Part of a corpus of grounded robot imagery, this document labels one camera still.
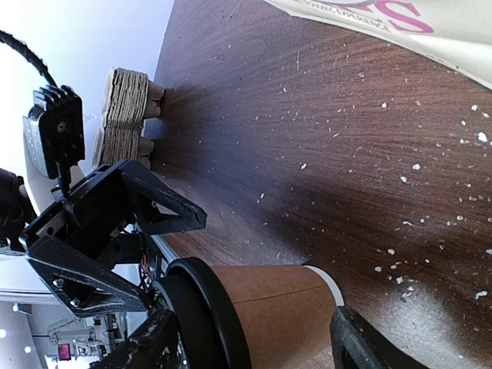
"brown paper cup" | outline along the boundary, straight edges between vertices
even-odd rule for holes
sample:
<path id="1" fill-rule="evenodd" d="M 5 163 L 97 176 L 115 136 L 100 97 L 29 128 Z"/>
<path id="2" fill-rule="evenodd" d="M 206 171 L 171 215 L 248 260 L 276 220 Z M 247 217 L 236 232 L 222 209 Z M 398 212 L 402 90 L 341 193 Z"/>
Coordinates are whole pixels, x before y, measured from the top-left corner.
<path id="1" fill-rule="evenodd" d="M 322 270 L 303 266 L 212 267 L 238 313 L 253 369 L 294 369 L 331 344 L 343 298 Z"/>

